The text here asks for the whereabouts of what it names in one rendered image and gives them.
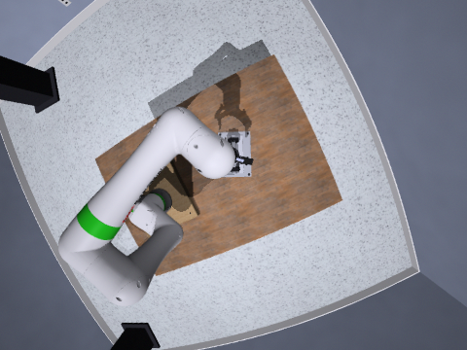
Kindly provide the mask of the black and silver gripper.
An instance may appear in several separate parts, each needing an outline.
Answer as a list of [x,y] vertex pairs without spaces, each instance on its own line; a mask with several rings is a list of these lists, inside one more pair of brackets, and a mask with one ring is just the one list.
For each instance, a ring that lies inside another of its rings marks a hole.
[[253,163],[253,158],[249,158],[249,157],[242,157],[242,156],[239,156],[238,154],[236,154],[236,162],[239,162],[240,164],[249,164],[249,165],[252,165]]

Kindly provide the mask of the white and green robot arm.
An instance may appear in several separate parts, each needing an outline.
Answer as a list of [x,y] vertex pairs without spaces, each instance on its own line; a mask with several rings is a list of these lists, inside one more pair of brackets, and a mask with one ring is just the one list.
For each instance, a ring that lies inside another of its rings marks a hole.
[[[163,259],[183,238],[182,227],[166,214],[172,205],[170,194],[163,189],[142,194],[179,154],[204,177],[226,176],[236,151],[225,139],[190,110],[167,109],[62,233],[61,257],[112,303],[129,306],[141,300]],[[127,217],[151,235],[128,256],[111,243]]]

